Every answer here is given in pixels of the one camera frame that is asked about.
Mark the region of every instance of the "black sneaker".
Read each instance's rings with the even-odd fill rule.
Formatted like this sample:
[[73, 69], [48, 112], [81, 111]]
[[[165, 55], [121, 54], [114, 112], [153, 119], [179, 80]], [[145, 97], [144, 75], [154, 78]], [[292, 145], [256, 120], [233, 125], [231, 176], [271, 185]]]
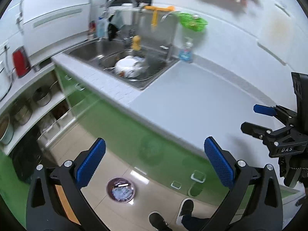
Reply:
[[192, 215], [193, 212], [193, 201], [189, 198], [186, 198], [182, 201], [179, 213], [177, 214], [177, 225], [182, 225], [183, 215]]
[[149, 222], [157, 230], [165, 230], [168, 227], [167, 222], [165, 222], [164, 218], [158, 212], [150, 213]]

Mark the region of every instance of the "power cord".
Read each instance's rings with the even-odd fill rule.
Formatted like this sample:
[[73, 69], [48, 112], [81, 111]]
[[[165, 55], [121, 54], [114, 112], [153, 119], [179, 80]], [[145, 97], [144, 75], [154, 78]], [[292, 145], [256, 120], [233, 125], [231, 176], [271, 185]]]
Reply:
[[[5, 53], [5, 66], [6, 66], [6, 69], [7, 71], [9, 71], [9, 65], [8, 65], [8, 61], [7, 61], [7, 50], [9, 49], [9, 47], [7, 47], [6, 45], [4, 45], [4, 53]], [[0, 99], [0, 101], [2, 101], [6, 95], [9, 93], [9, 91], [11, 90], [12, 88], [12, 85], [14, 83], [14, 80], [13, 80], [13, 71], [15, 70], [15, 68], [12, 69], [12, 71], [10, 72], [9, 74], [9, 79], [10, 79], [10, 87], [9, 89], [7, 90], [7, 92], [5, 93], [5, 95]]]

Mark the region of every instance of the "blue gripper pad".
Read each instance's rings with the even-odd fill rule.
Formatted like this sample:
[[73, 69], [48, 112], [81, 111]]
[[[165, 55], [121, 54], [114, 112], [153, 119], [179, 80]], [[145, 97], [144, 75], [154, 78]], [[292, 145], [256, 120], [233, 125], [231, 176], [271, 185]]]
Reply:
[[274, 108], [259, 105], [259, 104], [254, 105], [254, 111], [255, 111], [255, 113], [263, 114], [263, 115], [267, 115], [267, 116], [277, 115], [277, 112]]
[[221, 183], [225, 187], [231, 189], [234, 185], [235, 169], [232, 169], [231, 165], [224, 157], [223, 152], [226, 154], [228, 153], [228, 156], [231, 156], [233, 162], [236, 162], [235, 159], [228, 151], [222, 150], [211, 136], [205, 139], [204, 152], [215, 169]]
[[[84, 152], [88, 154], [75, 172], [76, 186], [79, 189], [86, 187], [89, 184], [95, 170], [105, 155], [106, 143], [104, 139], [98, 138], [92, 147], [88, 151]], [[84, 157], [83, 155], [83, 152], [81, 152], [75, 161]]]

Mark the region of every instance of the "white wall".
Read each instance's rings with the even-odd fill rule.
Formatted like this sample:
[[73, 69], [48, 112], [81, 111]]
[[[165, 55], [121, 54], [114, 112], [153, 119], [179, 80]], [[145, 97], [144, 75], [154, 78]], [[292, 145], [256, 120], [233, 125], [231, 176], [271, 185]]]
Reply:
[[[283, 65], [257, 45], [266, 2], [285, 5], [295, 18], [295, 37], [288, 64]], [[154, 5], [174, 5], [197, 13], [208, 21], [204, 33], [177, 30], [175, 45], [182, 47], [185, 36], [194, 39], [194, 53], [242, 77], [277, 104], [296, 109], [291, 71], [308, 74], [308, 19], [296, 0], [153, 0]]]

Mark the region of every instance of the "green basket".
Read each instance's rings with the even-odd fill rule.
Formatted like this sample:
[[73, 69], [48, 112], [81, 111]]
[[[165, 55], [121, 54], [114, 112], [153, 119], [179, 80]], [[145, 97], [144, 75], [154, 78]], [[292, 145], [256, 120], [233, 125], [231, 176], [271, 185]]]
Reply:
[[196, 18], [195, 15], [191, 15], [188, 13], [179, 13], [178, 16], [183, 27], [189, 28], [196, 32], [201, 32], [208, 24], [207, 21], [203, 18]]

